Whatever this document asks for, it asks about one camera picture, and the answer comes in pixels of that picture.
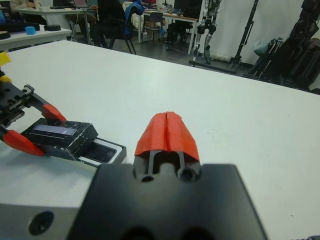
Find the humanoid robot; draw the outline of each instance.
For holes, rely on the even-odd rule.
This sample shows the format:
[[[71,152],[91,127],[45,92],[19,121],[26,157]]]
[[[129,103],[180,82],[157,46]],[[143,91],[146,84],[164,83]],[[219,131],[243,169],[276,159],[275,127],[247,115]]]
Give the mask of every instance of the humanoid robot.
[[[222,0],[204,0],[204,11],[201,23],[197,27],[197,37],[196,44],[194,45],[193,51],[193,61],[199,54],[200,48],[200,38],[201,35],[205,34],[205,30],[208,29],[209,32],[205,37],[204,42],[204,59],[207,64],[210,64],[210,40],[217,30],[216,20],[218,15],[218,9],[220,8],[220,3]]]

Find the floor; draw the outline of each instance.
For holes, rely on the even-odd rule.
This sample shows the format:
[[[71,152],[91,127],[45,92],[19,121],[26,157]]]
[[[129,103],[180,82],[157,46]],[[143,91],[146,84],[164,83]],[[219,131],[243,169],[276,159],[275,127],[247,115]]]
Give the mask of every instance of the floor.
[[[186,66],[191,66],[189,64],[189,61],[193,60],[193,56],[188,55],[189,41],[190,39],[187,40],[187,43],[176,44],[172,50],[167,50],[166,44],[162,43],[161,41],[156,40],[138,43],[137,36],[132,38],[132,42],[137,55]],[[128,47],[124,40],[116,40],[113,46],[113,50],[129,53]],[[205,63],[205,60],[201,57],[198,57],[197,61]],[[227,62],[215,60],[211,62],[211,66],[226,70],[229,68],[229,64]],[[206,67],[196,66],[196,68],[202,68],[209,71],[213,71]],[[238,71],[240,74],[247,73],[248,68],[241,67]]]

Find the yellow clamp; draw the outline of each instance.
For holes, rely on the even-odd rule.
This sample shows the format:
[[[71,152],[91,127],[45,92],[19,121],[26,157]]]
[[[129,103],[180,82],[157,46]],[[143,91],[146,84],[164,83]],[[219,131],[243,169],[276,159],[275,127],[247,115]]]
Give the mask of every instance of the yellow clamp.
[[[0,52],[0,67],[10,62],[11,62],[11,59],[8,53],[6,53],[5,51]]]
[[[0,52],[0,67],[2,65],[10,63],[10,62],[11,62],[11,59],[10,59],[8,53],[6,53],[5,51],[4,52]],[[9,77],[7,77],[6,75],[0,76],[0,81],[3,82],[3,83],[5,83],[5,82],[12,83],[11,79]]]

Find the black tape roll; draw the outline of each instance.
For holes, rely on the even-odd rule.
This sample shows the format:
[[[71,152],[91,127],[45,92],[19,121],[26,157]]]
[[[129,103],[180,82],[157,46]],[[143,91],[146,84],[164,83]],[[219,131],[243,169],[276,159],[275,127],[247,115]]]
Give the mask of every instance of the black tape roll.
[[[46,31],[60,31],[61,27],[60,27],[60,25],[45,25],[44,30],[46,30]]]
[[[8,31],[0,31],[0,40],[10,38],[10,32]]]

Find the white wall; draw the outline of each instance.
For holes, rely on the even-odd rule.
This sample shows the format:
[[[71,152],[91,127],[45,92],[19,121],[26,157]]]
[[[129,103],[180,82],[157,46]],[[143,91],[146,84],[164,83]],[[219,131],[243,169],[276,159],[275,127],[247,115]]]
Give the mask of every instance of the white wall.
[[[302,2],[303,0],[260,0],[248,44],[241,52],[242,62],[256,62],[258,56],[252,50],[256,41],[278,37],[286,39],[299,19]],[[236,55],[253,4],[254,0],[222,0],[216,21],[217,31],[210,42],[212,52],[230,57]],[[201,53],[204,41],[205,35],[200,41]]]

